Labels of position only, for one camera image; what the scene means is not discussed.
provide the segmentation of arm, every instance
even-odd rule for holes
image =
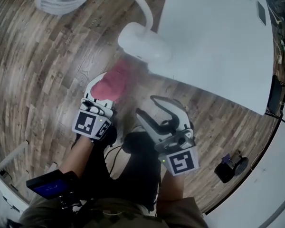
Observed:
[[[161,209],[167,202],[177,201],[183,198],[185,187],[185,175],[172,176],[166,171],[162,182],[161,189],[157,199],[157,209]]]
[[[88,137],[81,136],[72,148],[70,154],[59,167],[59,170],[62,173],[73,171],[78,178],[81,178],[93,146],[94,144]]]
[[[72,148],[67,158],[59,167],[62,173],[73,171],[79,178],[82,176],[89,156],[93,149],[93,143],[87,137],[81,136]],[[62,209],[59,199],[47,200],[39,195],[31,201],[29,207],[20,217],[20,224],[24,227],[49,227],[58,219],[58,226],[62,225]]]
[[[170,228],[207,228],[194,198],[183,198],[185,175],[166,171],[157,199],[157,215]]]

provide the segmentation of wooden floor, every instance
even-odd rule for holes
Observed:
[[[158,21],[164,0],[147,2]],[[118,34],[130,21],[144,23],[133,0],[88,0],[62,17],[37,10],[34,0],[0,0],[1,154],[7,155],[25,139],[30,143],[25,154],[9,166],[14,181],[26,170],[36,177],[52,162],[61,163],[75,139],[71,123],[85,86],[124,57],[131,61],[133,75],[131,87],[116,106],[118,143],[137,125],[136,107],[158,121],[164,119],[150,95],[179,100],[194,124],[200,162],[200,169],[187,175],[185,195],[194,196],[201,210],[207,211],[245,175],[223,184],[213,172],[220,159],[241,150],[252,161],[270,136],[273,118],[192,86],[149,75],[117,46]],[[285,77],[281,66],[275,65],[273,73],[277,69],[279,77]],[[117,162],[114,176],[126,162],[124,153]]]

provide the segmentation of black cable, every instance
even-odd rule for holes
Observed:
[[[115,161],[116,161],[116,159],[117,159],[117,156],[118,156],[120,150],[122,150],[122,148],[120,148],[120,149],[118,150],[118,152],[116,153],[116,155],[115,155],[115,158],[114,158],[114,161],[113,161],[113,165],[112,165],[112,168],[111,168],[111,170],[110,170],[110,172],[109,172],[109,175],[111,175],[111,173],[112,173],[112,171],[113,171],[113,168],[114,168],[114,165],[115,165]]]
[[[104,160],[106,160],[106,158],[108,157],[108,154],[109,154],[111,151],[113,151],[113,150],[115,150],[115,149],[117,149],[117,148],[119,148],[119,147],[121,147],[121,145],[120,145],[120,146],[117,146],[117,147],[114,147],[113,149],[111,149],[111,150],[105,155]]]
[[[157,198],[156,201],[154,201],[153,205],[155,205],[157,203],[157,199],[158,199],[158,194],[160,193],[160,189],[161,189],[161,185],[162,185],[162,179],[160,178],[160,181],[158,183],[158,193],[157,193]]]

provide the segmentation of cable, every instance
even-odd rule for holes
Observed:
[[[253,169],[252,169],[252,165],[253,165],[253,163],[258,159],[258,157],[260,156],[260,154],[264,151],[264,149],[265,149],[265,147],[267,146],[267,144],[268,144],[268,141],[269,141],[269,139],[270,139],[270,137],[271,137],[271,133],[272,133],[272,130],[273,130],[273,128],[274,128],[274,125],[275,125],[275,119],[274,119],[274,123],[272,124],[272,128],[271,128],[271,131],[270,131],[270,135],[269,135],[269,137],[268,137],[268,139],[267,139],[267,142],[266,142],[266,144],[264,145],[264,147],[263,147],[263,149],[257,154],[257,156],[256,156],[256,158],[251,162],[251,165],[250,165],[250,169],[251,169],[251,171],[253,171]]]
[[[121,147],[121,146],[122,146],[122,145],[119,145],[119,146],[114,147],[113,149],[111,149],[111,150],[105,155],[104,160],[106,160],[106,158],[108,157],[108,155],[109,155],[109,153],[110,153],[111,151],[113,151],[113,150],[115,150],[115,149],[117,149],[117,148],[119,148],[119,147]]]
[[[115,155],[115,158],[114,158],[114,161],[113,161],[113,165],[112,165],[112,167],[111,167],[111,170],[110,170],[110,172],[109,172],[109,175],[111,175],[111,173],[112,173],[112,171],[113,171],[113,168],[114,168],[114,166],[115,166],[115,162],[116,162],[116,159],[117,159],[117,156],[118,156],[120,150],[122,150],[122,148],[120,148],[120,149],[118,150],[118,152],[116,153],[116,155]]]
[[[275,18],[276,24],[278,25],[280,22],[282,22],[282,20],[281,20],[281,19],[279,18],[279,16],[277,16],[276,13],[271,9],[271,7],[269,6],[269,4],[267,4],[267,6],[268,6],[270,12],[272,13],[273,17]]]
[[[116,213],[116,214],[109,214],[109,213],[106,213],[106,212],[104,212],[104,211],[103,211],[103,213],[104,213],[105,215],[108,215],[108,216],[115,216],[115,215],[120,215],[120,214],[122,214],[123,211],[121,211],[121,212],[119,212],[119,213]]]
[[[147,4],[146,0],[135,0],[139,7],[142,9],[143,14],[146,17],[146,26],[142,35],[145,35],[146,32],[151,30],[153,26],[153,15],[149,5]]]
[[[157,193],[157,198],[156,200],[154,201],[153,205],[155,205],[157,203],[157,199],[158,199],[158,195],[160,193],[160,190],[161,190],[161,185],[162,185],[162,179],[160,178],[160,182],[158,183],[158,193]]]
[[[280,51],[280,54],[278,54],[278,55],[276,56],[276,57],[277,57],[277,62],[278,62],[279,64],[281,64],[282,61],[283,61],[283,58],[282,58],[282,51],[281,51],[280,46],[277,44],[276,39],[275,39],[274,36],[273,36],[273,39],[274,39],[274,42],[275,42],[277,48],[279,48],[279,51]]]

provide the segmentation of white table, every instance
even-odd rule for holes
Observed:
[[[257,16],[257,1],[266,26]],[[274,62],[266,0],[166,0],[158,34],[173,58],[149,64],[151,73],[265,113]]]
[[[247,179],[204,219],[209,228],[285,228],[285,123]]]
[[[3,161],[0,162],[0,171],[3,170],[16,156],[21,154],[25,148],[28,147],[28,141],[21,143],[16,149],[14,149]],[[0,191],[6,201],[19,210],[22,214],[29,206],[29,201],[24,198],[16,189],[14,189],[9,183],[7,183],[0,175]]]
[[[0,176],[0,191],[4,198],[6,198],[9,205],[14,206],[22,214],[29,206],[29,201],[25,199],[18,191],[14,190],[8,183],[6,183]]]

